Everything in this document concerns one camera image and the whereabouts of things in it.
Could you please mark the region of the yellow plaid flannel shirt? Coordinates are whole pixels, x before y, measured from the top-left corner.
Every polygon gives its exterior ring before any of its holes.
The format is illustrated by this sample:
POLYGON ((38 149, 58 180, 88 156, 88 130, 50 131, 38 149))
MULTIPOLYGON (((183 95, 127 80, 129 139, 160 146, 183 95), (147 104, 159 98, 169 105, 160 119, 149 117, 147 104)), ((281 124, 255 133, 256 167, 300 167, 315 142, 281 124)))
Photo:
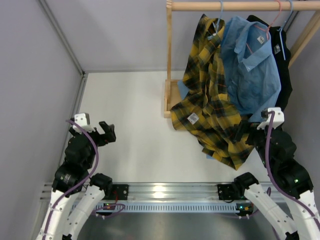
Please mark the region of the yellow plaid flannel shirt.
POLYGON ((245 116, 228 95, 221 58, 225 22, 220 20, 218 33, 214 34, 216 21, 203 14, 197 23, 182 78, 188 92, 171 107, 170 117, 176 131, 188 131, 197 138, 204 154, 238 170, 253 147, 246 144, 246 134, 234 141, 234 125, 245 116))

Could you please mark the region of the light blue wire hanger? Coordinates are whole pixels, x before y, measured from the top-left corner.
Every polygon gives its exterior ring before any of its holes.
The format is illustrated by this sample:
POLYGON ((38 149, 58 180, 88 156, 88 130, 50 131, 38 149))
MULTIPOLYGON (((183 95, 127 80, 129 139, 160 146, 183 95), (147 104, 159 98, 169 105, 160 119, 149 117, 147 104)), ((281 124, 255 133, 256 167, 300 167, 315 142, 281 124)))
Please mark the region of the light blue wire hanger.
POLYGON ((223 11, 224 11, 224 2, 223 0, 219 0, 220 2, 220 14, 219 14, 219 17, 217 18, 216 22, 213 22, 212 25, 213 25, 213 28, 214 28, 214 35, 216 35, 219 31, 219 27, 220 27, 220 21, 221 21, 221 18, 222 18, 222 15, 223 15, 223 11))

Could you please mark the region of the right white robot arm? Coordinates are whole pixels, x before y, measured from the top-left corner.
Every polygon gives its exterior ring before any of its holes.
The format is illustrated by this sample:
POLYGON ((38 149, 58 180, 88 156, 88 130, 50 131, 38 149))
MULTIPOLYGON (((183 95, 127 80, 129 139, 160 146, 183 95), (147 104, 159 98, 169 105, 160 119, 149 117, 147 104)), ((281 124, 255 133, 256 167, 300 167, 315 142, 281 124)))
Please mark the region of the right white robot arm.
POLYGON ((242 120, 236 126, 235 140, 248 134, 246 143, 254 146, 267 170, 272 185, 285 200, 286 214, 250 172, 236 177, 232 192, 251 201, 273 228, 279 240, 318 240, 320 213, 315 203, 314 186, 308 171, 294 159, 297 149, 290 135, 267 126, 242 120))

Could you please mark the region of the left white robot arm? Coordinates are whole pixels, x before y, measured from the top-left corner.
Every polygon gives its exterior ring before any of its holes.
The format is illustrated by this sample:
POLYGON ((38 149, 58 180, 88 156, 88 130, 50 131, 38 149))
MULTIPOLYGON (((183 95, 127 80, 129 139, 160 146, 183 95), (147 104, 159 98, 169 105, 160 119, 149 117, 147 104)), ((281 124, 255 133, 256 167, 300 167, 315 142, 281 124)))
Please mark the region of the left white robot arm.
POLYGON ((113 180, 96 173, 99 147, 116 141, 115 126, 99 122, 99 133, 87 120, 68 120, 71 125, 64 161, 54 174, 50 201, 38 240, 76 240, 94 207, 113 195, 113 180))

